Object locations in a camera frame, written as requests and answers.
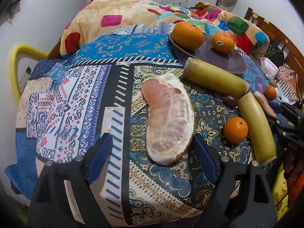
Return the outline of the small pomelo segment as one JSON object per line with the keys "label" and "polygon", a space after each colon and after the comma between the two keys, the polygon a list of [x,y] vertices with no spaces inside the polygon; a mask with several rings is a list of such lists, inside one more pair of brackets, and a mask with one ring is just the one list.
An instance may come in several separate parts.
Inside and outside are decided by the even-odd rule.
{"label": "small pomelo segment", "polygon": [[261,94],[259,91],[255,91],[254,96],[255,96],[256,100],[259,102],[259,104],[261,105],[265,114],[268,114],[273,117],[277,117],[276,113],[270,107],[270,105],[267,102],[267,99],[265,98],[265,96],[263,94]]}

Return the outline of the sugarcane piece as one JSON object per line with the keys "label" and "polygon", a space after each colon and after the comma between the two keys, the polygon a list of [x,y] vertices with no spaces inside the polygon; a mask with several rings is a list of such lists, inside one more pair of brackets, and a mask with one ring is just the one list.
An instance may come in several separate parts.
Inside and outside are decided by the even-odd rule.
{"label": "sugarcane piece", "polygon": [[218,93],[242,98],[249,91],[249,84],[242,78],[215,65],[195,58],[187,58],[182,78]]}
{"label": "sugarcane piece", "polygon": [[276,144],[271,128],[261,105],[253,93],[249,92],[237,102],[242,118],[248,125],[248,134],[255,160],[264,166],[277,157]]}

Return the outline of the small tangerine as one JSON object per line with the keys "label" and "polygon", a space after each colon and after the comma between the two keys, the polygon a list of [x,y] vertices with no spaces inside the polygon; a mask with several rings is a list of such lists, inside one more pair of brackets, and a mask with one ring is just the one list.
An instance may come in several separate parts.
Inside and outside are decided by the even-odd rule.
{"label": "small tangerine", "polygon": [[273,101],[277,97],[277,92],[273,86],[267,86],[264,91],[264,96],[267,100]]}
{"label": "small tangerine", "polygon": [[233,144],[238,144],[246,138],[248,125],[243,118],[235,116],[226,121],[223,133],[228,141]]}

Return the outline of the dark red grape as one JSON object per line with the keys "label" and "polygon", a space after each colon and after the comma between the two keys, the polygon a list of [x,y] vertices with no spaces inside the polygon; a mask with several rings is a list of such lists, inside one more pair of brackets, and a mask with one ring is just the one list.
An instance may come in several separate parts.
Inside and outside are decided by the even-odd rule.
{"label": "dark red grape", "polygon": [[223,103],[230,109],[234,109],[238,105],[238,99],[233,96],[225,95],[223,96],[222,99],[223,99]]}

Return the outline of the purple round plate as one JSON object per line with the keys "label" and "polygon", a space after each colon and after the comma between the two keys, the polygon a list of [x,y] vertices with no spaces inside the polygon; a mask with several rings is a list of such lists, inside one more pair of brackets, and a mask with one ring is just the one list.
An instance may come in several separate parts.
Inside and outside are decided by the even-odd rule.
{"label": "purple round plate", "polygon": [[187,58],[191,57],[215,65],[216,67],[222,68],[235,75],[243,74],[246,71],[246,63],[236,50],[231,54],[218,52],[211,46],[211,37],[207,34],[204,35],[204,43],[200,48],[194,51],[179,47],[172,40],[172,34],[168,35],[168,47],[170,48],[172,55],[183,66],[185,65]]}

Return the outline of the stickered orange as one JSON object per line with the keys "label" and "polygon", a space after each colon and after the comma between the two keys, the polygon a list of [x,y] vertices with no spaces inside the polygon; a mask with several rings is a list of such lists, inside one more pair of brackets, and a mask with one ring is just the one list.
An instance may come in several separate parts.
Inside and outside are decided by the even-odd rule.
{"label": "stickered orange", "polygon": [[223,54],[230,54],[234,51],[234,40],[231,36],[216,33],[211,38],[211,45],[216,50]]}

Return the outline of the large pomelo segment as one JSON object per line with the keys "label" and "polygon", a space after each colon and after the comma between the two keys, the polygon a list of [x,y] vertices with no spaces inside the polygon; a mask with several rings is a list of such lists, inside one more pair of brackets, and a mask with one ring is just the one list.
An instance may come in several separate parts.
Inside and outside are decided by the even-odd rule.
{"label": "large pomelo segment", "polygon": [[157,164],[174,163],[186,153],[194,134],[189,95],[170,72],[143,81],[141,91],[148,105],[147,154]]}

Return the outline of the large orange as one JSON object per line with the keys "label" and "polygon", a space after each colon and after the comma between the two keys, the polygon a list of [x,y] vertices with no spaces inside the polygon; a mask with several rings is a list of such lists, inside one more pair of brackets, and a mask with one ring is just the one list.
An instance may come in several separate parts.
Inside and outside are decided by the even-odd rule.
{"label": "large orange", "polygon": [[203,32],[190,22],[179,22],[173,28],[171,39],[181,48],[196,50],[205,41]]}

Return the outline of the wooden headboard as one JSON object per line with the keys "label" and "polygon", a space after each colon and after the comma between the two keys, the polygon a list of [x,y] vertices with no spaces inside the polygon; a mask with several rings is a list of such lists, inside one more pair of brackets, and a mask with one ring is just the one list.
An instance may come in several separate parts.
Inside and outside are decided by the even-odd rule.
{"label": "wooden headboard", "polygon": [[248,8],[244,18],[255,24],[264,31],[270,41],[280,47],[281,51],[286,54],[284,63],[295,71],[298,77],[297,93],[300,98],[303,96],[303,55],[295,44],[275,25],[265,18],[256,14],[252,8]]}

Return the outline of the black striped bag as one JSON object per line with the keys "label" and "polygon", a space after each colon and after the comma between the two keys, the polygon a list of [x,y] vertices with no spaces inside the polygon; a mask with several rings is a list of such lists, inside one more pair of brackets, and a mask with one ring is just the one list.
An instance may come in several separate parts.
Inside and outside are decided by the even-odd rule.
{"label": "black striped bag", "polygon": [[285,59],[283,51],[274,43],[270,42],[264,55],[266,58],[271,60],[276,67],[280,67]]}

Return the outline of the colourful patchwork quilt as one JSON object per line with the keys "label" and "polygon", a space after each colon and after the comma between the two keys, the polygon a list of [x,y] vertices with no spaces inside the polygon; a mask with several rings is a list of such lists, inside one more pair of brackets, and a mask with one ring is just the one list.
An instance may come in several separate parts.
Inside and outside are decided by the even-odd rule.
{"label": "colourful patchwork quilt", "polygon": [[151,0],[93,0],[67,24],[61,37],[60,55],[71,55],[98,36],[129,25],[152,27],[160,22],[181,21],[188,21],[211,36],[226,32],[237,47],[255,58],[263,57],[270,43],[266,33],[253,23],[206,2],[186,9]]}

